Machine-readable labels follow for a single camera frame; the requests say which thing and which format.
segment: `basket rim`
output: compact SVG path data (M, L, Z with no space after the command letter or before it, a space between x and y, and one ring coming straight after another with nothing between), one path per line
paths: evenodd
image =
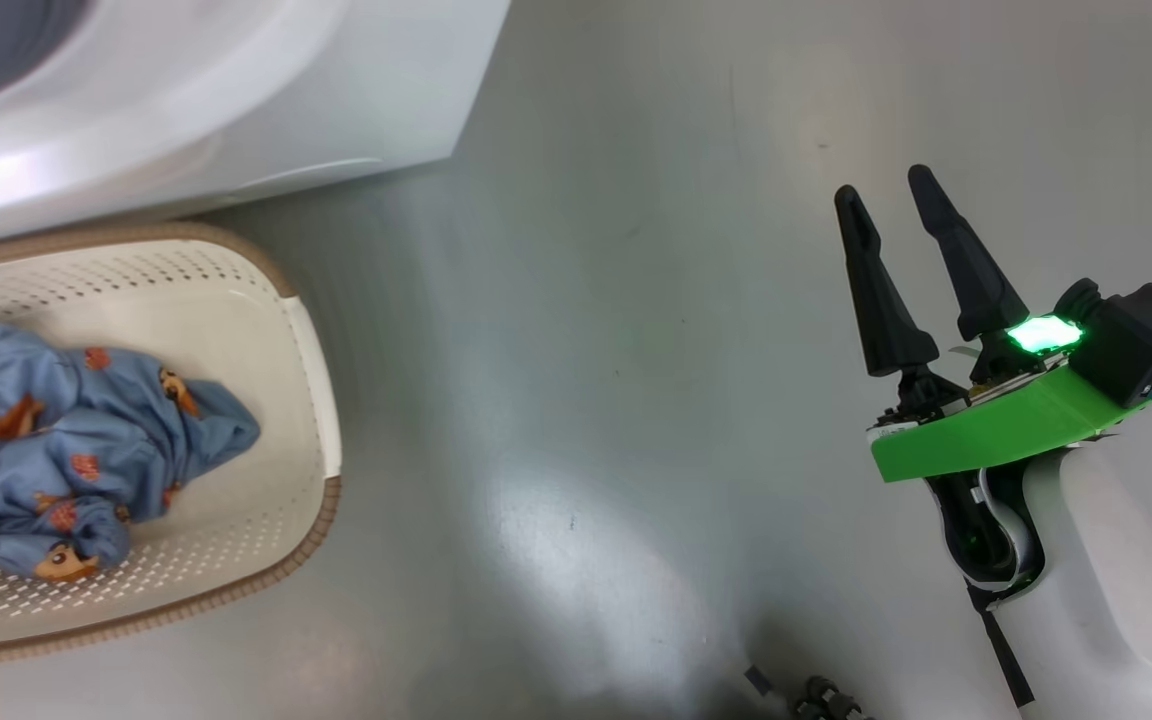
M271 286L282 300L291 300L297 293L287 281L283 272L264 251L247 242L236 234L206 223L176 222L129 225L129 227L78 229L77 232L59 232L41 234L20 240L0 242L0 264L40 258L44 255L88 250L91 247L127 245L134 242L157 242L165 240L185 240L210 242L242 255L265 274ZM52 652L88 646L151 628L160 628L175 621L192 617L205 611L228 605L260 592L281 579L288 577L304 564L326 539L332 528L340 501L340 475L326 478L323 487L323 503L314 516L314 523L301 543L270 568L257 570L245 578L212 588L184 600L168 602L151 611L136 612L124 617L105 620L101 623L79 626L61 632L46 632L32 637L0 642L0 662L23 660L29 657L50 655Z

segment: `laundry basket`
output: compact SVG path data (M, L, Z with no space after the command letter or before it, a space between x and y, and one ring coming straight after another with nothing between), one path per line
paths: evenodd
M0 243L0 323L61 347L144 351L223 382L262 424L251 450L189 484L132 553L74 583L0 570L0 660L100 642L287 577L335 514L340 435L314 325L255 247L199 223Z

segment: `crumpled clothing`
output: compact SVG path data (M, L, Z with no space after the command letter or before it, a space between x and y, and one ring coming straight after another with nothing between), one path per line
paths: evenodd
M154 357L56 350L0 325L0 568L77 579L131 551L128 525L250 448L260 427L218 382Z

